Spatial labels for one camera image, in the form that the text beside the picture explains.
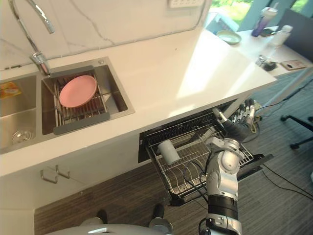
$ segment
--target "white cabinet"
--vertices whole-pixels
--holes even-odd
[[[0,209],[30,209],[46,205],[50,202],[70,195],[70,192],[83,186],[73,179],[58,177],[53,184],[41,179],[54,180],[55,171],[44,164],[30,167],[0,178]]]
[[[33,235],[33,210],[2,210],[0,209],[1,235]]]
[[[139,134],[108,145],[82,149],[57,163],[64,173],[86,187],[111,179],[138,167]]]
[[[36,209],[139,166],[139,134],[60,156],[0,178],[0,209]],[[55,166],[70,179],[57,175]],[[56,184],[44,181],[43,177]]]

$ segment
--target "purple bottle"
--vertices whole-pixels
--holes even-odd
[[[269,21],[276,16],[277,5],[278,5],[278,2],[274,5],[274,7],[265,7],[261,11],[261,16],[260,16],[258,22],[256,23],[256,25],[255,25],[252,33],[251,33],[251,35],[253,37],[259,36],[260,33],[262,32],[262,30],[265,28],[265,26],[269,23]]]

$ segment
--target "dish rack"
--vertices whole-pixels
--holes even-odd
[[[58,77],[54,81],[53,101],[55,107],[56,127],[53,129],[53,132],[56,135],[90,125],[95,119],[101,119],[101,121],[110,119],[110,114],[105,105],[106,94],[101,94],[98,84],[93,98],[86,104],[76,108],[67,108],[61,105],[59,99],[61,90],[69,81],[80,75],[90,75],[97,80],[95,73],[92,71],[86,71],[79,75],[75,74]]]
[[[188,128],[192,130],[184,133],[183,130],[188,130]],[[175,135],[179,131],[182,131],[183,134]],[[187,180],[192,182],[197,188],[203,188],[206,185],[206,176],[200,176],[200,169],[194,163],[187,163],[194,161],[202,169],[205,168],[206,160],[212,151],[211,148],[205,145],[205,140],[210,136],[215,136],[219,139],[225,137],[224,130],[216,122],[212,112],[195,120],[180,123],[147,136],[148,148],[153,156],[152,160],[157,165],[160,176],[172,198],[184,198],[195,192],[194,188],[184,180],[183,173],[185,168]],[[166,163],[157,147],[165,140],[172,142],[180,157],[180,160],[171,165]],[[240,151],[245,155],[244,159],[240,161],[240,167],[253,161],[253,156],[242,144]]]

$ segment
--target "marble backsplash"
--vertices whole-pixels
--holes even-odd
[[[49,34],[26,0],[15,0],[21,18],[47,58],[77,54],[194,28],[204,6],[168,7],[168,0],[36,0],[54,25]],[[7,0],[0,1],[0,70],[31,63],[33,53]]]

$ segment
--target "phone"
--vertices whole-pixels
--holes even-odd
[[[274,35],[276,32],[274,32],[273,30],[271,30],[270,28],[265,28],[262,30],[261,32],[261,36],[262,37],[267,37],[267,36],[271,36],[271,35]]]

